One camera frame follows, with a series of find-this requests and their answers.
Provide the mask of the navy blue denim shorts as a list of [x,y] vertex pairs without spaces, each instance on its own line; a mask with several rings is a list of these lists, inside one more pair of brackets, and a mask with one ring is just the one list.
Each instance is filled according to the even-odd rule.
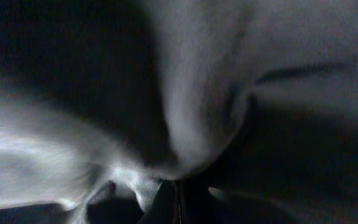
[[227,222],[358,223],[358,1],[0,1],[0,210],[186,180]]

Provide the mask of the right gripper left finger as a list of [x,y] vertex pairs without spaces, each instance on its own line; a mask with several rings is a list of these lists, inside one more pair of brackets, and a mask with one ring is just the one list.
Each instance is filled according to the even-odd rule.
[[151,208],[137,224],[179,224],[179,202],[176,182],[160,186]]

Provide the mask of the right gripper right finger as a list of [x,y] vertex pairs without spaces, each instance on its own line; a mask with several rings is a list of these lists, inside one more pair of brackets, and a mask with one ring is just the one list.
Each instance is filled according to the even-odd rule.
[[224,205],[212,196],[208,187],[197,181],[178,183],[181,220],[186,224],[223,224],[227,221]]

